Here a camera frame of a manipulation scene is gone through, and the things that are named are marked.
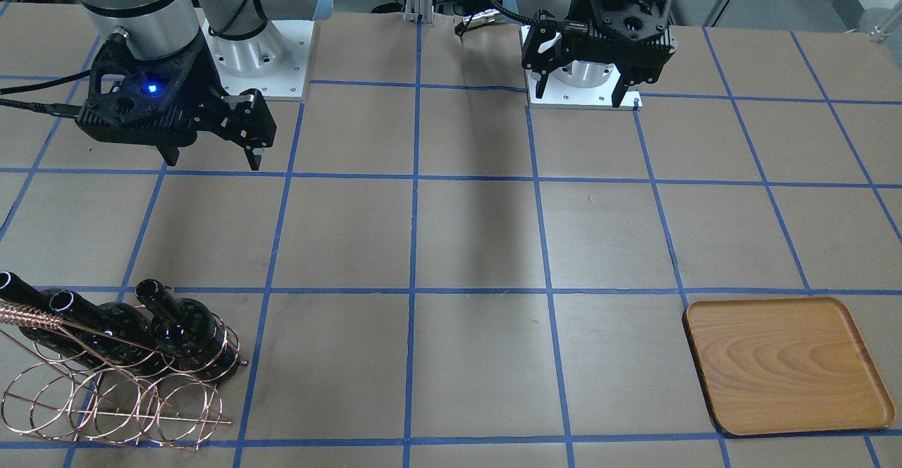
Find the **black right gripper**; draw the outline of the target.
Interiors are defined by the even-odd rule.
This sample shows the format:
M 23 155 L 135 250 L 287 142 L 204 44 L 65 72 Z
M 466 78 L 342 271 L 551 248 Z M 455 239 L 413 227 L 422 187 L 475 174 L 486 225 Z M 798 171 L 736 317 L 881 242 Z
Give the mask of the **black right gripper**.
M 77 126 L 99 142 L 155 146 L 168 167 L 180 148 L 226 120 L 216 64 L 203 35 L 183 49 L 155 60 L 139 60 L 123 35 L 109 35 L 94 57 L 88 95 Z M 245 147 L 252 171 L 259 171 L 263 147 Z

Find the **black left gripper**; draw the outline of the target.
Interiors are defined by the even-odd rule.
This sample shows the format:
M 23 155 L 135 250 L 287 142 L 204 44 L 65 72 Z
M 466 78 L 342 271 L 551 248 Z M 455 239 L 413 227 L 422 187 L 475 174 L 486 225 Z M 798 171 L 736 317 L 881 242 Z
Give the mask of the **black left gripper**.
M 612 108 L 621 107 L 635 68 L 662 68 L 677 52 L 668 20 L 673 0 L 571 0 L 566 19 L 588 27 L 584 34 L 566 32 L 560 51 L 571 61 L 614 63 L 619 78 L 612 90 Z M 542 99 L 550 79 L 547 69 L 534 72 L 536 98 Z

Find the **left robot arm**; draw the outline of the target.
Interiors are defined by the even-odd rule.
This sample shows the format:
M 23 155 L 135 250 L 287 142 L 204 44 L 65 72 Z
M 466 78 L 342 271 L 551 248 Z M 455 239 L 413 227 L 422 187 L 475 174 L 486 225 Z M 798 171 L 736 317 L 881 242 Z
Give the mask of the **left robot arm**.
M 555 109 L 642 106 L 677 51 L 673 0 L 502 0 L 521 23 L 529 103 Z

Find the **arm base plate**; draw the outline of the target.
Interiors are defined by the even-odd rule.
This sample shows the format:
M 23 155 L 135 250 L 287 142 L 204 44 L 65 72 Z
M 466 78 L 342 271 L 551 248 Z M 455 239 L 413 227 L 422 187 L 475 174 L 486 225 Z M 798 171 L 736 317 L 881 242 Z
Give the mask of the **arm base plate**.
M 209 35 L 208 20 L 201 25 L 223 89 L 261 90 L 267 101 L 303 99 L 314 29 L 309 20 L 270 21 L 260 35 L 231 41 Z
M 580 61 L 577 54 L 583 54 L 584 40 L 578 37 L 563 38 L 561 32 L 548 43 L 543 43 L 540 34 L 538 53 L 557 53 L 572 59 L 553 72 L 548 73 L 543 95 L 537 95 L 540 72 L 525 68 L 525 80 L 529 104 L 535 108 L 550 109 L 625 109 L 635 111 L 642 107 L 641 95 L 636 87 L 629 87 L 621 105 L 613 105 L 613 92 L 621 85 L 621 72 L 613 63 Z

